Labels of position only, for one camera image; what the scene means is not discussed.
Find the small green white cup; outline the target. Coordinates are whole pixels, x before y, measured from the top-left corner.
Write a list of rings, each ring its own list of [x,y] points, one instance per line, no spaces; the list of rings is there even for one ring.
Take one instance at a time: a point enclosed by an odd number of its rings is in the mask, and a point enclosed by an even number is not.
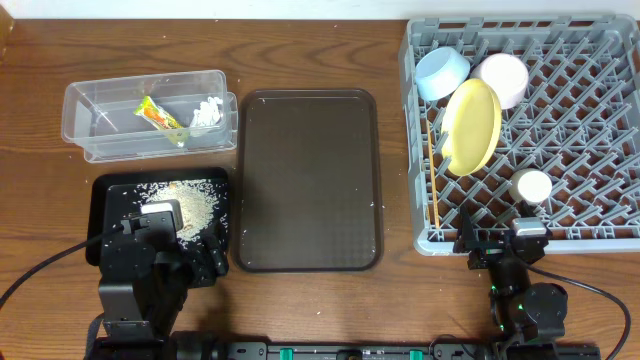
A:
[[[516,171],[510,181],[508,192],[516,203],[525,201],[529,205],[538,205],[551,195],[552,181],[540,170],[527,168]]]

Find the wooden chopstick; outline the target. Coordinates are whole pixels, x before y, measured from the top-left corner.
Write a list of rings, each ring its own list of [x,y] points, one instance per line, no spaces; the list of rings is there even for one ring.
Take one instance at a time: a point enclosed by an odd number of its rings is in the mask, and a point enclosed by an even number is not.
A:
[[[436,184],[436,166],[435,166],[435,158],[434,158],[434,142],[432,140],[432,132],[431,132],[431,122],[426,120],[426,131],[427,131],[427,143],[428,143],[428,157],[429,157],[429,171],[430,171],[430,179],[431,179],[431,189],[432,189],[432,199],[433,199],[433,217],[434,224],[437,230],[441,229],[440,215],[439,215],[439,203],[438,203],[438,190]]]

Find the pile of rice grains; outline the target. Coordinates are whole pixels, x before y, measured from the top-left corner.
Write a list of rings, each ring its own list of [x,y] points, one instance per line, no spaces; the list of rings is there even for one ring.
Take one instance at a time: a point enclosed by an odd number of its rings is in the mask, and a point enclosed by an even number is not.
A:
[[[201,241],[211,236],[227,247],[227,184],[211,179],[112,185],[107,191],[102,225],[105,229],[115,227],[143,205],[167,200],[177,200],[180,205],[183,228],[177,232],[177,240],[183,249],[199,249]]]

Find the yellow plate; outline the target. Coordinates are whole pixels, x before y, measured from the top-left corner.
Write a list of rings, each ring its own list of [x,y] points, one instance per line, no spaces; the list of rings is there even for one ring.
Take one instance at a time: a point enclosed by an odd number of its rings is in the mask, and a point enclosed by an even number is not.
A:
[[[502,125],[502,110],[493,89],[483,80],[470,79],[451,95],[441,124],[446,135],[442,155],[447,170],[466,176],[480,170],[493,155]]]

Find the pink white bowl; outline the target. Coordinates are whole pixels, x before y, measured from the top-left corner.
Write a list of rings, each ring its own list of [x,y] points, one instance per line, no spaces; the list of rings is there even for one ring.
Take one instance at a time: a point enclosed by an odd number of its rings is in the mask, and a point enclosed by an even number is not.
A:
[[[471,78],[480,79],[492,88],[502,110],[517,106],[524,99],[529,84],[526,65],[506,53],[488,56],[471,72]]]

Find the green orange snack wrapper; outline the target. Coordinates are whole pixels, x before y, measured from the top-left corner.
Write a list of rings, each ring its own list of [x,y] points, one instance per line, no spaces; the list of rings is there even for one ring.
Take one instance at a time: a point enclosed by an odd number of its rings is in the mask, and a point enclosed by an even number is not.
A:
[[[150,96],[145,96],[142,99],[134,110],[134,114],[145,119],[159,131],[169,131],[167,138],[177,147],[182,148],[185,145],[189,137],[185,127],[173,115],[157,105]]]

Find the white tissue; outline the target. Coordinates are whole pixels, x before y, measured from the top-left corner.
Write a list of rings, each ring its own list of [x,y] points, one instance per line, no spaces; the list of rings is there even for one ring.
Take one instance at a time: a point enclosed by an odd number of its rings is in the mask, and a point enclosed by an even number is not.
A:
[[[218,125],[223,117],[223,103],[219,97],[208,97],[206,101],[201,102],[199,108],[193,111],[190,128],[195,131]]]

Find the light blue bowl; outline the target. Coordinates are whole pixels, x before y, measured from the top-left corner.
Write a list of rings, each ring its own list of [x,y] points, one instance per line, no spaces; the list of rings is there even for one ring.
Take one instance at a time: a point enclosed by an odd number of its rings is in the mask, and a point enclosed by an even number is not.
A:
[[[470,62],[452,47],[432,50],[416,65],[418,95],[426,102],[448,96],[467,79],[470,68]]]

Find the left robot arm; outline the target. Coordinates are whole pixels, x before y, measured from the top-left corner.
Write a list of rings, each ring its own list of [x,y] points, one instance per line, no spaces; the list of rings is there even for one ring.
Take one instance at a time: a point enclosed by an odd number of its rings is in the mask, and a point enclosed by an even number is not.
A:
[[[173,332],[188,291],[228,273],[219,220],[183,247],[176,200],[144,205],[101,242],[98,292],[103,313],[89,327],[86,359],[225,359],[226,346],[205,332]]]

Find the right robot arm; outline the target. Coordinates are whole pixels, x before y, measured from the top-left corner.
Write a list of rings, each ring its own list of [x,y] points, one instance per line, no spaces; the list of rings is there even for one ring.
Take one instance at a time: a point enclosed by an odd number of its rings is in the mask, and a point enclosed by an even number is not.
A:
[[[551,231],[527,203],[497,240],[482,240],[465,206],[453,251],[468,255],[471,270],[486,270],[491,280],[490,309],[502,336],[490,345],[496,359],[557,359],[555,340],[565,334],[568,295],[554,283],[533,284],[529,267],[545,256]]]

